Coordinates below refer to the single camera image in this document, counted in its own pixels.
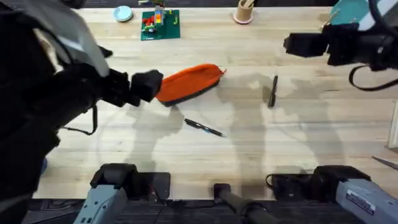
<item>light wood surface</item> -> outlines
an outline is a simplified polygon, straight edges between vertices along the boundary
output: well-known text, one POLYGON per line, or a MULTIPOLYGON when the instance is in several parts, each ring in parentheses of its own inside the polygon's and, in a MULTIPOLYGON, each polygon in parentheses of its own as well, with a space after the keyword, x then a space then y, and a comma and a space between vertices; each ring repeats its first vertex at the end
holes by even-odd
MULTIPOLYGON (((214 63, 227 72, 217 88, 174 109, 157 100, 140 108, 98 103, 95 135, 60 131, 62 142, 48 155, 35 197, 85 198, 95 171, 109 162, 170 172, 170 198, 211 198, 216 182, 245 197, 272 198, 264 187, 267 174, 311 172, 322 164, 354 166, 398 197, 398 172, 371 158, 398 162, 398 154, 386 149, 398 89, 359 91, 348 83, 351 66, 329 67, 326 57, 298 58, 282 47, 290 32, 318 32, 330 9, 255 8, 247 26, 233 21, 234 10, 180 9, 181 39, 146 42, 140 41, 141 9, 124 24, 113 19, 112 9, 80 10, 98 43, 113 50, 108 63, 116 70, 156 68, 169 76, 214 63), (269 110, 275 74, 277 101, 269 110), (189 127, 184 117, 228 137, 189 127)), ((360 85, 398 74, 359 73, 360 85)), ((91 129, 91 113, 69 126, 91 129)))

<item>wooden tabletop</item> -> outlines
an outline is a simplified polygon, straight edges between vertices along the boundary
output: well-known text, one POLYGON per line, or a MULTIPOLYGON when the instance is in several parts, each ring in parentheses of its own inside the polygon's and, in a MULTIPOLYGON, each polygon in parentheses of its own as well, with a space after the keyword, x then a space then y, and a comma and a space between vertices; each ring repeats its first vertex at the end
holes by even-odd
MULTIPOLYGON (((84 9, 98 43, 113 50, 109 66, 129 74, 158 69, 165 76, 202 63, 227 69, 218 87, 178 108, 157 100, 134 108, 99 102, 99 129, 91 137, 60 131, 36 198, 85 198, 102 164, 127 162, 139 171, 171 173, 170 198, 212 198, 214 183, 237 194, 272 198, 264 187, 271 173, 312 172, 318 165, 346 164, 370 175, 398 197, 398 171, 371 158, 398 162, 385 148, 397 88, 375 93, 348 83, 352 66, 329 67, 326 57, 304 59, 282 47, 290 32, 317 32, 329 8, 255 8, 246 26, 232 8, 180 9, 181 39, 140 41, 142 9, 118 23, 112 9, 84 9), (275 108, 267 108, 279 76, 275 108), (187 126, 184 117, 227 138, 187 126)), ((396 78, 396 72, 359 72, 360 85, 396 78)), ((69 126, 91 129, 91 113, 69 126)))

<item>black cable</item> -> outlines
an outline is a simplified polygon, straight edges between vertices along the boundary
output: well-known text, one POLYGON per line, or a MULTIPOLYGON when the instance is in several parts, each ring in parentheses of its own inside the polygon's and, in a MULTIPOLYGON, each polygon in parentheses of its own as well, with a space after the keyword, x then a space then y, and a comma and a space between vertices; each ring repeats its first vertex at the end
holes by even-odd
POLYGON ((215 202, 213 202, 211 205, 185 206, 183 200, 178 200, 178 201, 173 201, 171 203, 168 203, 166 200, 160 198, 160 195, 158 194, 158 192, 155 188, 152 188, 152 190, 153 190, 153 192, 155 192, 157 201, 159 201, 160 203, 164 204, 165 206, 167 206, 169 208, 203 209, 203 208, 214 208, 215 206, 217 206, 217 203, 215 203, 215 202))
POLYGON ((165 206, 163 206, 161 209, 159 209, 159 212, 157 213, 156 218, 155 218, 155 220, 154 220, 154 224, 157 223, 157 220, 159 219, 160 214, 163 212, 163 209, 164 209, 164 208, 165 208, 165 206))
POLYGON ((393 80, 391 82, 387 82, 387 83, 385 83, 383 85, 379 85, 379 86, 375 86, 375 87, 360 87, 360 86, 357 86, 354 83, 354 75, 355 75, 356 71, 358 71, 360 68, 363 68, 363 67, 367 67, 367 65, 360 65, 360 66, 354 67, 350 71, 350 73, 348 75, 349 83, 351 85, 355 86, 357 89, 362 90, 362 91, 379 91, 379 90, 384 90, 386 88, 390 88, 390 87, 392 87, 394 85, 398 85, 398 79, 396 79, 396 80, 393 80))
POLYGON ((368 6, 369 6, 369 10, 371 12, 371 15, 372 15, 375 23, 378 24, 379 26, 381 26, 388 33, 390 33, 390 35, 393 36, 395 39, 398 39, 398 31, 395 30, 395 28, 388 25, 386 20, 384 20, 383 16, 380 13, 380 10, 377 6, 377 1, 376 0, 368 0, 368 6))
POLYGON ((84 131, 84 130, 77 129, 77 128, 62 127, 62 129, 66 129, 68 131, 77 131, 77 132, 86 134, 88 136, 91 136, 92 134, 94 134, 96 132, 97 128, 98 128, 98 108, 97 108, 96 104, 93 105, 93 130, 91 132, 84 131))

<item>black base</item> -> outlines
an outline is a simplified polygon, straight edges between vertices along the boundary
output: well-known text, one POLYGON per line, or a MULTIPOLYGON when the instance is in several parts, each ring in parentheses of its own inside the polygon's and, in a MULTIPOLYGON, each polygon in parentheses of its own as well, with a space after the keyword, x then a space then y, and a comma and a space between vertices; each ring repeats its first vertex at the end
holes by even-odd
POLYGON ((231 192, 231 186, 229 184, 214 184, 214 186, 213 186, 214 201, 221 200, 220 193, 223 190, 231 192))
POLYGON ((312 174, 273 174, 272 191, 276 200, 306 200, 305 183, 312 174))
POLYGON ((148 201, 156 201, 157 199, 165 200, 170 196, 170 173, 168 172, 140 172, 139 177, 151 186, 147 195, 141 198, 148 201))

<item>orange pouch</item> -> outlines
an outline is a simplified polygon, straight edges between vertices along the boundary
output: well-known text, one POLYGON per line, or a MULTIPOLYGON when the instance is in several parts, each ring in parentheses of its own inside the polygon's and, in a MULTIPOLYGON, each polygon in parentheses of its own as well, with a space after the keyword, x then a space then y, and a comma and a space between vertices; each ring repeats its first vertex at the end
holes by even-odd
POLYGON ((156 98, 165 106, 190 100, 217 86, 223 74, 224 72, 213 64, 187 68, 163 79, 156 98))

